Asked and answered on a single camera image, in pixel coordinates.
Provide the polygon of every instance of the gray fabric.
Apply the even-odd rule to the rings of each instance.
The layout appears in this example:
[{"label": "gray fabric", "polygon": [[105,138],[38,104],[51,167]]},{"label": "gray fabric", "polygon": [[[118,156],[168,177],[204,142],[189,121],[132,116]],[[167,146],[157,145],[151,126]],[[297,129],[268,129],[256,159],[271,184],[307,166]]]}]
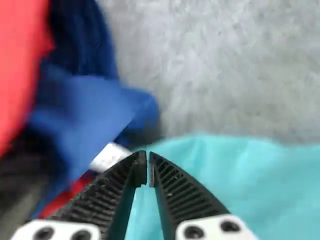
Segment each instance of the gray fabric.
[{"label": "gray fabric", "polygon": [[150,90],[162,137],[320,141],[318,0],[98,0],[121,78]]}]

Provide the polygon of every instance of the screw hole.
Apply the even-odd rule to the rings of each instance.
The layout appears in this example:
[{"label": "screw hole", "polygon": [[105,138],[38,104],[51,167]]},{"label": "screw hole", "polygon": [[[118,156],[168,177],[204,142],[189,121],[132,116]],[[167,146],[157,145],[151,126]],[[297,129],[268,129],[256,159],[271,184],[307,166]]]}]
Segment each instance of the screw hole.
[{"label": "screw hole", "polygon": [[205,235],[204,231],[197,226],[188,226],[184,230],[184,236],[187,239],[200,239]]},{"label": "screw hole", "polygon": [[73,234],[71,240],[90,240],[91,234],[86,230],[77,231]]},{"label": "screw hole", "polygon": [[49,240],[54,235],[52,227],[44,227],[37,231],[33,237],[34,240]]},{"label": "screw hole", "polygon": [[239,232],[240,231],[240,227],[232,221],[224,221],[223,223],[221,223],[220,226],[224,232]]}]

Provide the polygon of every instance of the dark blue fabric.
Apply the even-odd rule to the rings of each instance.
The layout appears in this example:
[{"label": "dark blue fabric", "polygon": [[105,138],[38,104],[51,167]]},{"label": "dark blue fabric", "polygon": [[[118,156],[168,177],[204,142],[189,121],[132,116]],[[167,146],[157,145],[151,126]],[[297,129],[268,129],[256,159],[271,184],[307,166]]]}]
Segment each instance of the dark blue fabric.
[{"label": "dark blue fabric", "polygon": [[43,206],[88,170],[109,143],[156,124],[148,93],[122,86],[112,41],[94,0],[52,0],[50,27],[56,49],[43,60],[29,126],[52,141],[56,171]]}]

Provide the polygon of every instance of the clothing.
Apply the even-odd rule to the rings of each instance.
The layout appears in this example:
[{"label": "clothing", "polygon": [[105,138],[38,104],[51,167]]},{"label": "clothing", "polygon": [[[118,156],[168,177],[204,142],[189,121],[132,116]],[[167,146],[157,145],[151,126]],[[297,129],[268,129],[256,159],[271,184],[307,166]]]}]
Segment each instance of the clothing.
[{"label": "clothing", "polygon": [[52,0],[49,25],[56,49],[43,59],[28,126],[56,151],[43,206],[84,174],[109,142],[124,144],[158,120],[156,100],[121,85],[114,50],[94,0]]},{"label": "clothing", "polygon": [[[141,150],[172,161],[262,240],[317,240],[320,145],[285,147],[245,137],[186,136]],[[136,190],[126,240],[162,240],[155,190]]]},{"label": "clothing", "polygon": [[0,156],[9,150],[33,103],[40,57],[51,47],[47,0],[0,2]]}]

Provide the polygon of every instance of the red cloth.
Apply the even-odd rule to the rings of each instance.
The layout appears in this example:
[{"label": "red cloth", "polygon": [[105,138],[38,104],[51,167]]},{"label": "red cloth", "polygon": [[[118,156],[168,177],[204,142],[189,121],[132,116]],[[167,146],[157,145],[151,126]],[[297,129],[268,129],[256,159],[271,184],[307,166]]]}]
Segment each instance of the red cloth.
[{"label": "red cloth", "polygon": [[0,156],[30,109],[41,55],[51,48],[48,0],[0,2]]}]

